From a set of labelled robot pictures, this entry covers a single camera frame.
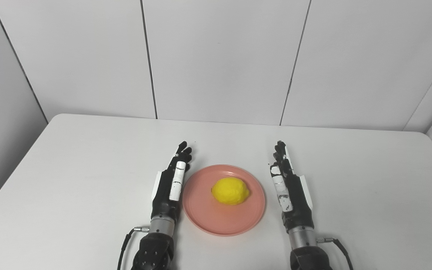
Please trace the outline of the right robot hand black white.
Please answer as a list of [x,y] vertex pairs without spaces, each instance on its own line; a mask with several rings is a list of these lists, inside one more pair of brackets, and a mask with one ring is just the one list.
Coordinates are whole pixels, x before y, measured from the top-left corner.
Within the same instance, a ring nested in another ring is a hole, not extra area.
[[274,148],[275,162],[270,166],[270,174],[286,232],[300,226],[314,228],[312,209],[305,193],[307,185],[295,174],[286,144],[280,140]]

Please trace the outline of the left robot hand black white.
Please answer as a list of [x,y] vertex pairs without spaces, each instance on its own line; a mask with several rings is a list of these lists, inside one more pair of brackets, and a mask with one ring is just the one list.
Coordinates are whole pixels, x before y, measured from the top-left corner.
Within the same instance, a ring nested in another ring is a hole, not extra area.
[[168,167],[161,173],[152,202],[151,218],[165,216],[177,222],[185,173],[190,169],[192,148],[186,141],[178,145]]

